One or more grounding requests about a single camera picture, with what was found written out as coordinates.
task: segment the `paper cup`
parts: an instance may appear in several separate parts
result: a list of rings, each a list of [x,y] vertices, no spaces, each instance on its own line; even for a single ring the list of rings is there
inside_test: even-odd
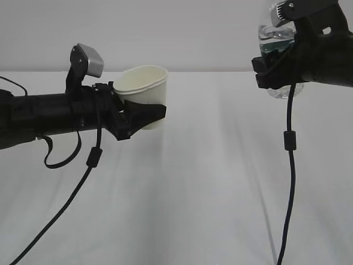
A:
[[[168,71],[154,65],[139,66],[127,71],[114,82],[114,90],[125,101],[141,104],[165,105]],[[144,127],[151,130],[160,126],[163,120]]]

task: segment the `white table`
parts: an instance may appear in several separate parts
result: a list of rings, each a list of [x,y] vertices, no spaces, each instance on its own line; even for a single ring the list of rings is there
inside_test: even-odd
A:
[[[0,75],[30,94],[65,90],[65,72]],[[295,98],[297,192],[284,264],[353,261],[352,97],[352,88],[307,84]],[[270,237],[278,254],[290,187],[286,100],[258,89],[251,72],[170,73],[167,106],[163,127],[129,141],[104,131],[98,168],[21,264],[274,264]],[[95,131],[82,138],[80,155],[55,171],[43,164],[44,141],[0,151],[1,265],[73,191]],[[55,163],[77,139],[53,139]]]

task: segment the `cable ferrite bead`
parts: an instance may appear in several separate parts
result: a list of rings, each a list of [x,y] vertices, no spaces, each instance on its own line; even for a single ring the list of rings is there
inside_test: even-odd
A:
[[[99,163],[102,152],[103,152],[102,149],[100,149],[98,147],[92,147],[92,149],[89,153],[86,165],[88,167],[96,168]]]
[[[285,131],[284,137],[285,137],[285,149],[287,151],[297,150],[296,132],[295,131]]]

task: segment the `cup rim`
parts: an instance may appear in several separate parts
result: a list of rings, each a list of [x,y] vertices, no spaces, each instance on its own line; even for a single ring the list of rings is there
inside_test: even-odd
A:
[[[141,69],[141,68],[149,68],[149,67],[153,67],[153,68],[157,68],[157,69],[163,70],[164,71],[163,77],[161,77],[161,78],[157,79],[156,81],[153,81],[153,82],[151,82],[149,84],[137,87],[137,88],[129,90],[129,91],[122,91],[122,90],[118,90],[118,89],[115,89],[115,88],[114,88],[114,91],[117,94],[121,94],[121,95],[137,94],[137,93],[141,93],[141,92],[144,92],[146,90],[149,90],[149,89],[151,89],[153,87],[156,87],[156,86],[162,84],[163,82],[165,82],[165,80],[167,79],[167,76],[168,76],[168,70],[163,68],[163,67],[157,66],[157,65],[141,65],[141,66],[137,66],[137,67],[125,70],[123,72],[123,74],[124,73],[128,73],[128,72],[132,72],[132,71],[135,71],[135,70],[138,70],[138,69]]]

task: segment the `black strap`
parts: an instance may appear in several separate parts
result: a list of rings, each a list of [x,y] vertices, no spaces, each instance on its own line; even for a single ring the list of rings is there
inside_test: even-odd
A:
[[[81,146],[82,146],[82,141],[81,141],[81,137],[79,135],[79,132],[77,132],[77,136],[78,136],[78,142],[77,142],[77,146],[76,146],[76,149],[74,150],[74,152],[67,158],[65,159],[64,161],[58,163],[58,164],[53,164],[53,165],[49,165],[47,163],[47,160],[48,160],[48,157],[51,153],[51,151],[53,151],[53,140],[49,137],[49,136],[41,136],[40,138],[45,140],[46,143],[48,144],[48,154],[46,155],[46,157],[44,158],[44,164],[47,168],[49,169],[57,169],[57,168],[60,168],[60,167],[63,167],[67,164],[69,164],[77,155],[78,153],[80,152],[81,150]]]

